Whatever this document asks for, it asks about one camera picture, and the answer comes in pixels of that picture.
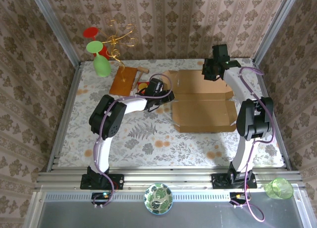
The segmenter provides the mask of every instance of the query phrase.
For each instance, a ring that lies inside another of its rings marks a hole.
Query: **green plastic cup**
[[[273,199],[289,199],[293,196],[293,186],[284,178],[278,177],[264,187],[266,194]]]
[[[94,68],[96,74],[100,77],[107,77],[111,73],[111,66],[106,57],[100,55],[104,45],[100,41],[92,41],[86,46],[86,50],[90,53],[96,54],[94,59]]]

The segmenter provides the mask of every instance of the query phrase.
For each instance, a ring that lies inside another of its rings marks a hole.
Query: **red plastic cup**
[[[86,38],[91,38],[93,41],[96,40],[96,36],[98,34],[99,30],[97,27],[89,27],[86,30],[84,30],[83,36]],[[106,57],[107,59],[110,59],[110,57],[107,55],[107,47],[104,45],[103,49],[99,52],[101,56]]]

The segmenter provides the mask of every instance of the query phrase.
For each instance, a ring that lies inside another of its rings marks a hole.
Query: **floral table surface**
[[[253,66],[251,59],[238,58],[242,66]],[[202,69],[203,59],[127,60],[129,67],[146,67],[141,81],[148,81],[154,73],[166,70]],[[97,135],[90,131],[88,120],[101,97],[109,93],[118,69],[111,61],[112,72],[106,78],[98,77],[92,62],[85,62],[81,81],[71,113],[65,141],[59,158],[62,167],[86,167],[93,164],[92,148]],[[244,70],[244,77],[261,95],[254,73]],[[240,104],[233,97],[237,111]],[[152,113],[135,112],[125,115],[120,130],[110,149],[111,167],[152,166],[228,166],[239,143],[235,132],[179,133],[173,126],[171,103]],[[260,145],[254,159],[255,166],[281,167],[284,165],[278,144]]]

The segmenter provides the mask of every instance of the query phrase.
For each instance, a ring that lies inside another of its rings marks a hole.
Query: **black bracket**
[[[105,111],[107,111],[113,101],[114,98],[109,95],[104,95],[101,98],[96,109],[89,118],[89,125],[91,126],[91,131],[93,133],[99,134],[100,125],[105,116]],[[111,108],[111,115],[107,116],[103,126],[103,140],[108,137],[113,137],[118,132],[126,107],[127,105],[125,105],[124,103],[117,102]]]
[[[270,97],[261,97],[261,101],[273,113],[273,100]],[[268,114],[260,103],[255,100],[247,99],[242,102],[237,118],[237,130],[239,135],[243,136],[247,141],[254,138],[263,138],[266,133],[271,130]]]
[[[257,188],[256,176],[250,170],[247,174],[247,186],[249,188]],[[244,188],[245,172],[236,172],[232,162],[227,173],[213,173],[211,182],[213,189],[232,189]]]
[[[223,80],[224,72],[232,67],[241,67],[236,60],[230,60],[228,55],[228,48],[226,44],[212,47],[213,58],[206,58],[203,65],[203,72],[205,80],[217,81]]]
[[[149,85],[147,88],[144,88],[137,94],[142,96],[151,96],[151,97],[160,97],[166,95],[169,90],[163,90],[164,84],[161,80],[157,78],[152,78],[149,81]],[[173,92],[171,92],[169,95],[163,98],[153,98],[153,99],[147,99],[147,104],[144,108],[144,110],[147,110],[148,112],[152,112],[155,109],[159,108],[160,105],[163,105],[165,103],[173,101],[175,98]]]
[[[123,174],[108,174],[105,172],[114,184],[115,190],[122,190],[124,185]],[[90,166],[87,168],[87,174],[83,174],[80,182],[80,189],[83,190],[111,190],[111,184],[106,177],[100,173],[94,172]]]

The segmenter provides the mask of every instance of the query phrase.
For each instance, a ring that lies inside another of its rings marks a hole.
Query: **open cardboard box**
[[[204,80],[201,70],[164,72],[173,84],[175,101],[172,118],[179,132],[232,132],[237,111],[233,91],[223,80]],[[162,77],[165,89],[170,89],[167,78]]]

